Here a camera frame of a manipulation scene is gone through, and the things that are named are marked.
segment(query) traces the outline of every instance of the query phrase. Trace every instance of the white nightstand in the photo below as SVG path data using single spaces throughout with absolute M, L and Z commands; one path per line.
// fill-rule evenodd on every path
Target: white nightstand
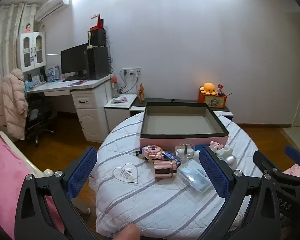
M 121 94 L 118 98 L 121 97 L 126 97 L 128 101 L 123 103 L 112 103 L 111 101 L 109 101 L 109 103 L 105 105 L 106 117 L 110 132 L 119 123 L 130 117 L 130 107 L 132 106 L 133 101 L 136 99 L 137 95 Z

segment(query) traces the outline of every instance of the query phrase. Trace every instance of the white cabinet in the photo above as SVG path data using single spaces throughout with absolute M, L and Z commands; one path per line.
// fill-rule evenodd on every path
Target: white cabinet
M 112 131 L 119 123 L 130 117 L 129 109 L 105 108 L 109 125 L 109 131 Z
M 94 89 L 72 91 L 74 106 L 87 141 L 103 142 L 109 134 L 104 106 L 107 104 L 107 81 Z
M 108 104 L 105 105 L 109 131 L 112 131 L 119 123 L 130 117 L 130 107 L 133 104 L 134 100 L 137 98 L 137 95 L 122 94 L 118 98 L 123 97 L 127 98 L 126 102 L 113 103 L 112 100 L 108 100 Z
M 17 39 L 18 68 L 22 72 L 46 65 L 44 33 L 23 33 Z
M 87 141 L 102 141 L 98 112 L 96 109 L 77 109 L 77 115 Z

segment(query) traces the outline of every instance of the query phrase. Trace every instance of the white curtain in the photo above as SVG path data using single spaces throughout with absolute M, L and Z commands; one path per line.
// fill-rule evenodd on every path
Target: white curtain
M 36 4 L 0 6 L 0 91 L 3 77 L 18 67 L 16 40 L 25 32 L 28 23 L 33 28 L 36 10 Z

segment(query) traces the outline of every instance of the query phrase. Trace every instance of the heart embroidery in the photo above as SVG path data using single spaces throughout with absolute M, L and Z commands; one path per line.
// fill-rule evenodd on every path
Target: heart embroidery
M 138 183 L 138 169 L 131 163 L 125 164 L 122 168 L 115 168 L 112 174 L 120 181 Z

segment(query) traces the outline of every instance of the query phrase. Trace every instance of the striped tablecloth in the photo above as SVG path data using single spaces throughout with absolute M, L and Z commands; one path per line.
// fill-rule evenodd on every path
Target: striped tablecloth
M 119 124 L 98 150 L 98 161 L 89 178 L 96 192 L 96 230 L 114 237 L 133 223 L 141 235 L 165 239 L 197 239 L 224 203 L 215 190 L 192 190 L 178 177 L 156 180 L 153 164 L 136 157 L 143 114 Z M 257 150 L 251 138 L 234 122 L 218 115 L 229 131 L 227 145 L 238 157 L 237 169 L 261 177 L 253 163 Z M 246 197 L 233 226 L 239 225 L 250 197 Z

